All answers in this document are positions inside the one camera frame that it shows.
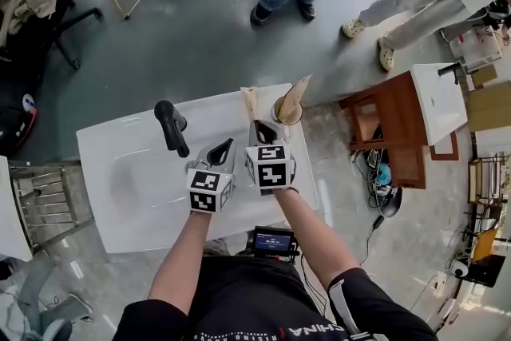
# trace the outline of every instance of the black t-shirt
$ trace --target black t-shirt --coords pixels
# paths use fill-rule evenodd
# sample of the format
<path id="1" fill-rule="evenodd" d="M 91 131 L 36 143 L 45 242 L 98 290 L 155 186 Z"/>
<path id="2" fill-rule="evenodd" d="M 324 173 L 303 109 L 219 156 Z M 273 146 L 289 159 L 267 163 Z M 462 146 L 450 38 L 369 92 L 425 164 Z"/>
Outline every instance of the black t-shirt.
<path id="1" fill-rule="evenodd" d="M 188 316 L 161 300 L 130 304 L 114 341 L 341 341 L 350 338 L 347 315 L 360 332 L 384 334 L 390 341 L 437 340 L 426 323 L 394 303 L 361 268 L 344 272 L 331 287 L 340 280 L 349 311 L 338 311 L 331 300 L 337 322 L 333 324 L 318 313 L 291 264 L 243 256 L 205 257 Z"/>

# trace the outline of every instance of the black faucet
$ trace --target black faucet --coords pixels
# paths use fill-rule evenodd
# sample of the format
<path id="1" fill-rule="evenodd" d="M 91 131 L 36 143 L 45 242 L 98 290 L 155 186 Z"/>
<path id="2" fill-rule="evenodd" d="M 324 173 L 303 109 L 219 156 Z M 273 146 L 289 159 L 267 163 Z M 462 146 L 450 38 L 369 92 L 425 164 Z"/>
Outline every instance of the black faucet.
<path id="1" fill-rule="evenodd" d="M 461 68 L 461 63 L 459 61 L 456 61 L 454 64 L 448 65 L 447 67 L 444 67 L 443 69 L 440 69 L 438 71 L 438 76 L 445 76 L 449 73 L 454 73 L 454 84 L 458 85 L 459 80 L 458 76 L 456 75 L 456 70 Z"/>
<path id="2" fill-rule="evenodd" d="M 168 101 L 160 101 L 154 107 L 154 116 L 160 122 L 169 151 L 177 151 L 181 158 L 190 155 L 190 149 L 181 133 L 186 128 L 186 119 Z"/>

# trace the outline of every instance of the black shoe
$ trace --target black shoe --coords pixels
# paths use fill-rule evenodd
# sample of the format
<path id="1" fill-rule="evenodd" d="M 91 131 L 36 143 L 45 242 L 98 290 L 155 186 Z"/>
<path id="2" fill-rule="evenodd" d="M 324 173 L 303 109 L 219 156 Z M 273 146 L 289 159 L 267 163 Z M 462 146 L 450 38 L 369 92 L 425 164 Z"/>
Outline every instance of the black shoe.
<path id="1" fill-rule="evenodd" d="M 296 0 L 298 3 L 298 8 L 300 9 L 300 13 L 307 20 L 314 20 L 316 17 L 316 8 L 312 3 L 303 3 L 301 0 Z"/>
<path id="2" fill-rule="evenodd" d="M 252 9 L 250 13 L 250 22 L 256 26 L 262 26 L 270 17 L 271 11 L 264 9 L 260 3 Z"/>

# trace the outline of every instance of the blue object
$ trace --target blue object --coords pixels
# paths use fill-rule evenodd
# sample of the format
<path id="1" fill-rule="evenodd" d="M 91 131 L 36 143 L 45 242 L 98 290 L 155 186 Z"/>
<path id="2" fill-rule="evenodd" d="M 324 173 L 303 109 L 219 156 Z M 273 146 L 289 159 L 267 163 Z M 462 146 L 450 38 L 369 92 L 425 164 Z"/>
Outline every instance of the blue object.
<path id="1" fill-rule="evenodd" d="M 389 184 L 392 180 L 392 175 L 390 174 L 390 166 L 383 163 L 380 164 L 378 168 L 378 176 L 376 177 L 377 184 Z"/>

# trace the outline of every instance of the white shoe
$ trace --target white shoe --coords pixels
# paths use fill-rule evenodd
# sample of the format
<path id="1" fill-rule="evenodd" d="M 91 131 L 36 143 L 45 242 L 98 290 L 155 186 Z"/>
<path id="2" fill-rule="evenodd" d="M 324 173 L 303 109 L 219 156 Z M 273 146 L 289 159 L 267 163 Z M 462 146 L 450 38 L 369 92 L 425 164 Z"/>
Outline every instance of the white shoe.
<path id="1" fill-rule="evenodd" d="M 353 38 L 357 34 L 362 33 L 366 29 L 366 27 L 362 24 L 362 22 L 360 22 L 360 19 L 355 18 L 344 23 L 341 26 L 341 29 L 343 30 L 343 33 L 347 38 Z"/>
<path id="2" fill-rule="evenodd" d="M 385 44 L 383 38 L 378 39 L 380 48 L 380 64 L 385 71 L 391 71 L 394 68 L 394 51 Z"/>

